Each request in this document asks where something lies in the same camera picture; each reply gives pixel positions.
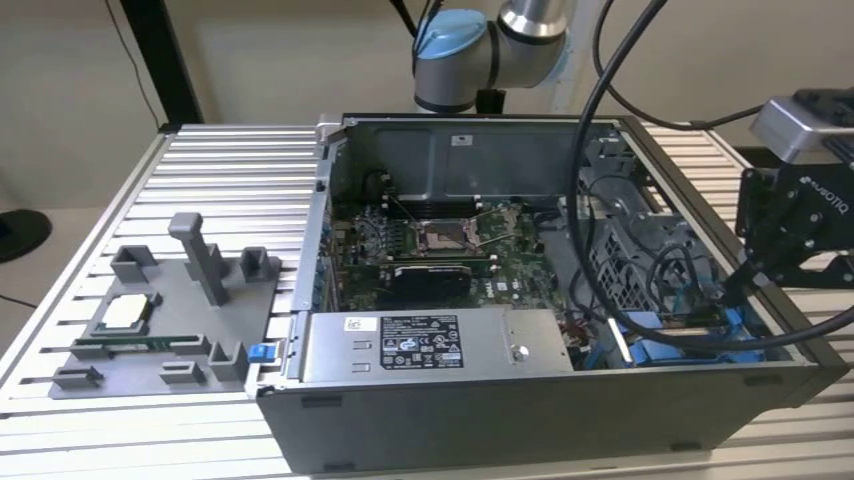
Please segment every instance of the slotted aluminum surface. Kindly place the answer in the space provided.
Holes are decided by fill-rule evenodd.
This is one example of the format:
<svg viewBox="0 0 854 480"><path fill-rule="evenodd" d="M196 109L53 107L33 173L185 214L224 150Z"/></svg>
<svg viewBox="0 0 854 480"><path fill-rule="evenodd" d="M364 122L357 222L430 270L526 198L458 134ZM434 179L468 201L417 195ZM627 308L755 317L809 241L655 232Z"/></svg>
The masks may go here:
<svg viewBox="0 0 854 480"><path fill-rule="evenodd" d="M743 161L713 133L648 130L731 223ZM165 227L171 213L181 210L205 215L202 232L224 254L262 245L281 257L268 337L284 336L313 183L313 148L313 127L187 126L154 142L0 362L0 372L6 372L0 389L0 477L289 476L260 412L242 393L51 401L45 377L62 365L65 348L82 332L106 291L107 259L118 245L146 244L159 258L179 256ZM849 292L795 290L789 294L812 321L851 303ZM854 327L829 340L854 363ZM713 412L696 414L713 416ZM763 414L712 452L378 476L804 477L854 478L851 374L805 406Z"/></svg>

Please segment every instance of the circuit board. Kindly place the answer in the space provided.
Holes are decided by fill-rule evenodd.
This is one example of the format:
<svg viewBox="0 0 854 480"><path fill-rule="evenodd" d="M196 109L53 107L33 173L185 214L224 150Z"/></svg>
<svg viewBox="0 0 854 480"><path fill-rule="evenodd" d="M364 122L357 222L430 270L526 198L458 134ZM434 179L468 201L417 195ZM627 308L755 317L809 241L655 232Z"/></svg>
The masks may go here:
<svg viewBox="0 0 854 480"><path fill-rule="evenodd" d="M481 202L478 210L468 218L418 220L392 219L380 208L365 207L336 221L341 311L501 306L561 315L564 299L533 214L509 201ZM458 269L469 276L466 291L401 300L392 279L425 267Z"/></svg>

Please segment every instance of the wire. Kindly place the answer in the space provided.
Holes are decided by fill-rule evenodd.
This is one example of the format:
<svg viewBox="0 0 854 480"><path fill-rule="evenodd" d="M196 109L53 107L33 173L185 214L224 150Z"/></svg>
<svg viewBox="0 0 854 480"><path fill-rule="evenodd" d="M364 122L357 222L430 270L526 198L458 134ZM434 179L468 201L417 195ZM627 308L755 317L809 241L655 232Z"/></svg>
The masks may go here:
<svg viewBox="0 0 854 480"><path fill-rule="evenodd" d="M596 27L592 35L592 65L593 65L593 68L596 69L596 74L598 75L598 77L601 77L601 72L602 72L601 46L600 46L601 30L604 27L604 20L606 19L608 12L610 10L612 5L613 5L613 0L605 0L604 5L601 6L601 11L598 12L598 19L596 20ZM616 100L616 103L618 103L623 106L623 108L625 108L625 110L631 112L632 115L635 115L636 117L640 117L643 120L645 120L649 123L653 123L659 127L669 128L671 130L680 130L680 131L711 130L712 128L719 127L720 125L724 125L729 122L733 122L735 120L740 120L741 118L755 115L761 110L761 105L756 105L755 107L751 107L745 110L735 112L713 120L709 120L709 121L696 120L696 121L688 122L687 125L683 125L680 123L672 123L672 122L668 122L667 120L661 120L660 118L653 117L652 115L645 113L643 110L640 110L637 107L635 107L631 104L631 102L625 100L625 97L620 95L620 93L616 91L616 88L612 85L606 85L606 91L610 94L610 97L613 97L613 100Z"/></svg>
<svg viewBox="0 0 854 480"><path fill-rule="evenodd" d="M414 63L417 62L417 54L421 52L421 47L424 45L426 30L429 29L429 24L436 18L436 15L438 15L438 10L441 10L442 5L444 0L434 0L432 2L430 0L426 0L424 2L421 16L417 19L417 34L412 40L412 75L414 75Z"/></svg>
<svg viewBox="0 0 854 480"><path fill-rule="evenodd" d="M417 34L417 28L414 27L414 23L412 23L412 16L409 15L409 10L405 8L405 3L402 3L402 0L388 0L388 3L390 3L390 5L394 7L397 16L400 17L402 25L405 26L405 30L406 32L409 32L412 38L414 38L414 35Z"/></svg>
<svg viewBox="0 0 854 480"><path fill-rule="evenodd" d="M23 300L18 300L17 298L6 297L2 294L0 294L0 299L5 300L6 302L17 303L18 305L22 305L31 309L38 308L38 305L35 305L34 303L25 302Z"/></svg>
<svg viewBox="0 0 854 480"><path fill-rule="evenodd" d="M138 65L135 64L135 60L133 59L133 55L130 54L130 49L127 48L127 44L123 41L123 36L121 35L121 29L118 28L115 15L111 12L111 5L109 5L109 0L103 0L103 5L106 6L106 13L109 13L109 20L111 21L111 26L115 29L115 35L118 36L118 41L121 42L121 48L123 49L123 53L127 56L127 60L130 60L130 65L133 65L133 75L135 76L135 85L138 86L138 93L141 93L142 95L142 101L145 102L145 106L147 107L150 116L154 119L154 129L158 129L159 119L157 118L157 114L154 113L154 108L150 106L150 100L147 100L147 94L145 93L145 88L142 87L142 77L139 76L139 73L138 73Z"/></svg>
<svg viewBox="0 0 854 480"><path fill-rule="evenodd" d="M621 63L625 60L625 56L631 52L631 49L637 42L643 31L645 30L645 27L648 26L649 22L655 18L655 15L665 4L667 0L651 0L645 9L640 13L635 24L625 34L625 38L623 38L618 46L616 47L613 56L610 57L610 60L608 61L608 64L601 72L601 76L598 77L598 80L593 85L592 91L589 93L589 98L586 99L584 109L581 110L581 114L577 119L577 126L574 131L572 132L573 136L568 155L569 170L565 193L565 208L569 212L569 214L566 215L566 226L569 231L568 237L572 249L574 251L574 256L577 257L580 271L586 278L592 293L596 296L596 299L598 300L604 311L609 316L613 317L614 321L617 321L620 325L623 325L625 329L631 331L631 333L665 345L672 345L675 347L688 348L692 350L712 352L763 350L765 348L779 347L783 345L789 345L792 343L803 342L815 337L835 332L840 328L845 327L851 324L851 322L854 322L854 306L851 306L845 311L809 328L784 333L781 335L765 337L759 340L715 341L707 339L691 339L688 337L673 337L639 325L618 310L618 308L610 301L604 288L596 282L594 270L592 264L589 263L589 259L582 256L584 245L581 243L580 219L577 218L577 197L578 174L581 169L581 159L584 158L584 139L586 138L586 132L589 130L589 125L596 113L596 108L598 107L598 103L601 103L601 98L604 97L604 94L606 92L606 86L613 79L616 71L618 70Z"/></svg>
<svg viewBox="0 0 854 480"><path fill-rule="evenodd" d="M696 267L693 266L693 262L691 260L691 252L688 251L687 247L684 247L684 245L669 245L657 253L652 260L652 264L649 265L649 269L645 272L645 293L660 308L661 312L668 312L667 307L664 306L664 300L661 299L663 279L660 278L660 276L657 276L657 281L655 281L655 279L656 275L661 274L659 269L663 266L664 261L667 260L667 255L669 255L669 253L675 251L681 253L684 257L684 263L689 277L688 285L699 285L699 277L696 275ZM655 295L655 292L652 291L652 283L655 283L657 287L657 295Z"/></svg>

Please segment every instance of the blue latch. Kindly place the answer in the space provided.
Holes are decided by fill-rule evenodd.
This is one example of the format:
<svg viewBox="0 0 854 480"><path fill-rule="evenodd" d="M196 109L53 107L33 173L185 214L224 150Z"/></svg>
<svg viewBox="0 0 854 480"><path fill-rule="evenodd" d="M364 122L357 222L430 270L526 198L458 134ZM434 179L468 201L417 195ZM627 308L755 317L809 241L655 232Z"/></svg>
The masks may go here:
<svg viewBox="0 0 854 480"><path fill-rule="evenodd" d="M273 363L276 361L276 345L256 343L249 347L249 363Z"/></svg>

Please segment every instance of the gray case panel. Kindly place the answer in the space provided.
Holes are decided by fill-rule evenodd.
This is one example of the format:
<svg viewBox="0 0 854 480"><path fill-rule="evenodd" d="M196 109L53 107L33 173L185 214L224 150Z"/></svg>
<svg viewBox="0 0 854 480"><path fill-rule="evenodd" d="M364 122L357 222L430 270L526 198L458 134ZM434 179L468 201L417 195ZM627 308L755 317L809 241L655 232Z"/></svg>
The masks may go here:
<svg viewBox="0 0 854 480"><path fill-rule="evenodd" d="M521 464L711 449L816 370L285 390L257 403L298 473Z"/></svg>

